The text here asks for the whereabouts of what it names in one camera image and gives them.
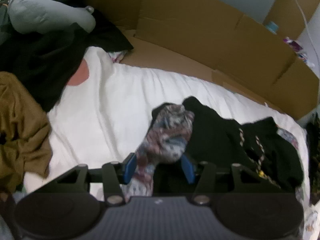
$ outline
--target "white bedsheet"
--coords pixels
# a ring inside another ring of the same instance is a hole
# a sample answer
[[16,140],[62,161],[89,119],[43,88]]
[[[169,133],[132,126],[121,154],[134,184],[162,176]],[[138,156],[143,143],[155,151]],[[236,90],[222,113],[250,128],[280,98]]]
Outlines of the white bedsheet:
[[[180,104],[195,96],[223,118],[239,123],[272,116],[299,142],[303,164],[305,205],[309,200],[308,150],[304,130],[288,115],[259,105],[218,85],[178,73],[113,64],[101,48],[90,47],[85,60],[89,79],[77,87],[67,86],[60,102],[49,112],[53,157],[47,179],[27,173],[24,185],[32,192],[72,167],[86,163],[100,168],[110,161],[122,161],[134,152],[145,136],[151,111],[163,102]],[[91,193],[103,197],[101,185]]]

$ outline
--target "crumpled clothes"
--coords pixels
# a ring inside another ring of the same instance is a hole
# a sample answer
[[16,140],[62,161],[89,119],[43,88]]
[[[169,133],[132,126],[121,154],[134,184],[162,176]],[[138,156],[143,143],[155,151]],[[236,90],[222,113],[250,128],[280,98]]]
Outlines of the crumpled clothes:
[[110,56],[113,63],[119,63],[127,54],[127,50],[123,51],[116,51],[116,52],[108,52],[108,55]]
[[[283,139],[285,139],[287,142],[290,142],[292,146],[298,151],[299,150],[299,143],[298,140],[295,138],[295,136],[290,133],[289,131],[278,128],[277,134],[280,135]],[[296,187],[296,199],[302,204],[303,206],[303,201],[304,201],[304,196],[307,195],[306,192],[304,192],[303,186]]]
[[310,201],[316,204],[320,200],[320,119],[316,113],[314,124],[307,125],[309,150]]
[[301,240],[317,240],[320,238],[319,214],[317,209],[317,207],[311,206],[309,214],[305,214],[304,225],[302,225],[301,229]]
[[0,97],[0,190],[13,193],[26,171],[48,176],[51,128],[15,75],[0,72]]
[[183,105],[164,107],[150,127],[135,154],[136,171],[127,185],[122,185],[125,200],[131,196],[151,196],[153,174],[159,163],[174,163],[180,159],[192,134],[194,114]]

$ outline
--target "pile of clothes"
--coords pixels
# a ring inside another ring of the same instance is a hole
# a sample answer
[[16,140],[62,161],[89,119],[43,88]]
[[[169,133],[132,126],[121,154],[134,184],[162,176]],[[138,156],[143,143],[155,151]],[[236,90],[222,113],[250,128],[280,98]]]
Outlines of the pile of clothes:
[[[56,3],[58,9],[74,9],[75,14],[89,19],[91,29],[77,15],[78,21],[73,22],[72,15],[62,11],[61,19],[57,19],[57,8],[51,18],[29,10],[39,16],[31,19],[27,13],[17,23],[13,21],[15,14],[25,9],[17,9],[18,3],[27,6],[27,0],[0,0],[0,192],[15,192],[26,171],[48,176],[52,151],[46,112],[59,101],[66,84],[75,84],[76,77],[88,69],[83,60],[86,49],[101,47],[114,61],[133,49],[120,30],[82,0],[39,2],[44,7]],[[21,22],[29,18],[23,26]],[[28,32],[27,27],[39,31]]]
[[131,196],[192,193],[177,162],[188,153],[196,162],[207,161],[219,168],[240,163],[287,192],[295,192],[303,181],[298,142],[279,128],[272,117],[239,124],[223,119],[195,97],[182,105],[164,103],[152,111],[152,122],[136,150],[137,169],[128,185]]
[[314,122],[306,126],[309,150],[310,202],[313,205],[320,200],[320,119],[318,114]]

